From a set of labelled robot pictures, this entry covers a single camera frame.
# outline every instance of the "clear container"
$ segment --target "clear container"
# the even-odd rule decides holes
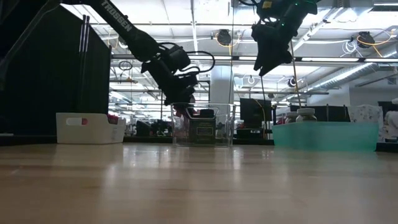
[[[296,122],[307,122],[307,121],[318,121],[315,116],[315,109],[313,108],[302,108],[297,110],[298,117]]]
[[[232,146],[235,105],[173,103],[171,108],[174,146]]]
[[[296,122],[297,116],[298,116],[297,112],[287,112],[285,124],[290,124],[290,123]]]

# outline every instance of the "wooden table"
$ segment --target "wooden table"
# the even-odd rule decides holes
[[[0,223],[398,222],[398,155],[0,147]]]

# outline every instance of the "jar lid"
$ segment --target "jar lid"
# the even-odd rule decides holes
[[[287,112],[286,116],[298,116],[297,112]]]
[[[310,114],[310,115],[314,115],[315,114],[315,109],[314,108],[302,108],[302,109],[298,109],[297,110],[298,114]]]

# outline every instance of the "mint green container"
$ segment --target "mint green container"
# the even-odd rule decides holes
[[[375,151],[376,123],[301,122],[275,125],[275,146],[313,151]]]

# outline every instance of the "glass jar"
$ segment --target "glass jar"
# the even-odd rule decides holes
[[[315,109],[313,108],[302,108],[297,110],[298,117],[296,122],[307,122],[307,121],[317,121],[315,116]]]
[[[285,124],[296,122],[297,116],[298,116],[297,112],[287,112]]]

